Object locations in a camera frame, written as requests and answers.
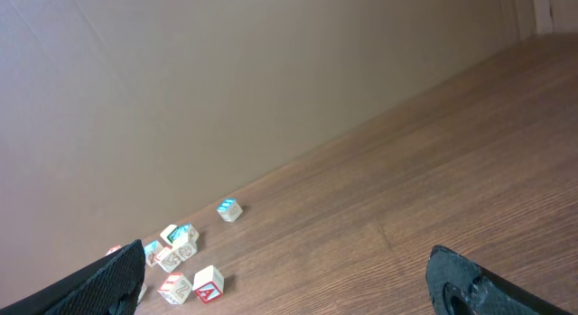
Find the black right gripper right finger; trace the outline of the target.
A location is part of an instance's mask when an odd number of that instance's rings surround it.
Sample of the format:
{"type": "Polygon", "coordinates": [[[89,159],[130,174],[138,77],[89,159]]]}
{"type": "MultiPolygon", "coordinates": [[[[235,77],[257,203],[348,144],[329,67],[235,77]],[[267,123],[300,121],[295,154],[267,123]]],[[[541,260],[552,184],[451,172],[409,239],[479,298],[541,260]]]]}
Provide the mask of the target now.
{"type": "Polygon", "coordinates": [[[425,280],[436,315],[571,315],[446,246],[433,247],[425,280]]]}

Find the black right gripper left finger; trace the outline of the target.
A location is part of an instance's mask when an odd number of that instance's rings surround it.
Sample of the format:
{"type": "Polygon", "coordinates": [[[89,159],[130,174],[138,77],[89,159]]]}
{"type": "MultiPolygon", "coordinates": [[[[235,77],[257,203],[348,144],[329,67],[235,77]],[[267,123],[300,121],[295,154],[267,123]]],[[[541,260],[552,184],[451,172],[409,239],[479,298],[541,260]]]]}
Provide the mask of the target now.
{"type": "Polygon", "coordinates": [[[77,272],[1,309],[13,315],[133,315],[145,279],[136,239],[77,272]]]}

